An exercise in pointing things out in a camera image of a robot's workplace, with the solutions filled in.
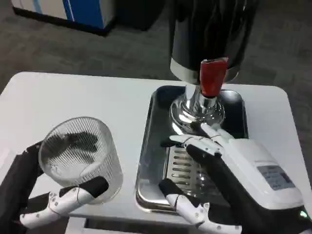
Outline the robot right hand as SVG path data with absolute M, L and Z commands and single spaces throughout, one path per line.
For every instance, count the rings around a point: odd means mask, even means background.
M 171 135 L 161 146 L 183 147 L 228 206 L 187 195 L 166 178 L 159 188 L 182 218 L 208 234 L 311 233 L 302 193 L 265 147 L 206 123 L 195 127 L 199 135 Z

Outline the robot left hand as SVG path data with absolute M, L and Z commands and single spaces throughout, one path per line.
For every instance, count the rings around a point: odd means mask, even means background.
M 39 148 L 42 142 L 26 148 L 16 155 L 0 184 L 0 232 L 24 234 L 29 229 L 47 225 L 69 215 L 90 203 L 109 188 L 108 181 L 97 176 L 82 184 L 69 186 L 56 192 L 39 195 L 44 199 L 38 209 L 30 194 L 43 171 L 39 166 Z

